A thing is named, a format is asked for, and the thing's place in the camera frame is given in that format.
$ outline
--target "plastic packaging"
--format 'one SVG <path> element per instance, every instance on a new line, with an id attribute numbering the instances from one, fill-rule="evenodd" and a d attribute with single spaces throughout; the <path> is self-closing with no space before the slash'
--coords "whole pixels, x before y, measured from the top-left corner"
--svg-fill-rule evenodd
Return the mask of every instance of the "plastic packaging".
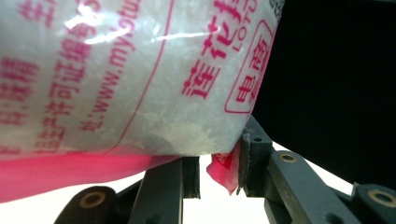
<path id="1" fill-rule="evenodd" d="M 268 62 L 271 2 L 1 1 L 0 159 L 229 152 Z"/>

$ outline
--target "screw hole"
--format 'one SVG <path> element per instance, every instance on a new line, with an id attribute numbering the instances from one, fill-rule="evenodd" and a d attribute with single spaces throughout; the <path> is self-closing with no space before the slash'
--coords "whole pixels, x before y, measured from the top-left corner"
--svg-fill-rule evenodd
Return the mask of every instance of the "screw hole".
<path id="1" fill-rule="evenodd" d="M 286 153 L 281 154 L 280 159 L 285 162 L 296 162 L 297 161 L 297 158 L 295 158 L 293 155 L 286 154 Z"/>
<path id="2" fill-rule="evenodd" d="M 327 223 L 330 223 L 330 224 L 344 224 L 343 219 L 341 219 L 334 213 L 327 214 L 326 221 L 327 221 Z"/>
<path id="3" fill-rule="evenodd" d="M 396 208 L 396 197 L 385 191 L 379 189 L 370 189 L 368 191 L 368 195 L 376 203 L 380 203 L 386 207 Z"/>
<path id="4" fill-rule="evenodd" d="M 105 200 L 106 195 L 102 191 L 89 192 L 79 201 L 82 208 L 93 208 Z"/>

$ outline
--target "black background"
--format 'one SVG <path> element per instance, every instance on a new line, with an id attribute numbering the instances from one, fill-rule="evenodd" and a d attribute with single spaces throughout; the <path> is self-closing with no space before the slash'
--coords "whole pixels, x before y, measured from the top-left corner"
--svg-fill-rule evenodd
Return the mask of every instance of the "black background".
<path id="1" fill-rule="evenodd" d="M 253 115 L 345 180 L 396 189 L 396 4 L 286 0 Z"/>

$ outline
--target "black machine part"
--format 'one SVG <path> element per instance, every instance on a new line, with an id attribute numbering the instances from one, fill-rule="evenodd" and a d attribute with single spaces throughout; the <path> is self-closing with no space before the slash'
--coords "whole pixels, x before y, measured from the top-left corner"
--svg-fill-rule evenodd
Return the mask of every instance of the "black machine part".
<path id="1" fill-rule="evenodd" d="M 275 151 L 253 117 L 241 139 L 239 188 L 248 197 L 266 199 L 270 223 L 396 223 L 395 190 L 355 185 L 346 195 L 331 189 L 303 157 Z M 178 224 L 183 198 L 199 197 L 199 158 L 182 158 L 148 170 L 118 194 L 107 187 L 84 189 L 55 223 Z"/>

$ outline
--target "red label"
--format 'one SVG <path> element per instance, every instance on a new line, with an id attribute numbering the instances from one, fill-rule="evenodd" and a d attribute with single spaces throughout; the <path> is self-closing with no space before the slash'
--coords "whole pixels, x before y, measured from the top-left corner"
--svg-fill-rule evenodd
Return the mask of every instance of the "red label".
<path id="1" fill-rule="evenodd" d="M 260 21 L 224 106 L 225 112 L 251 113 L 268 64 L 273 37 L 267 22 Z"/>

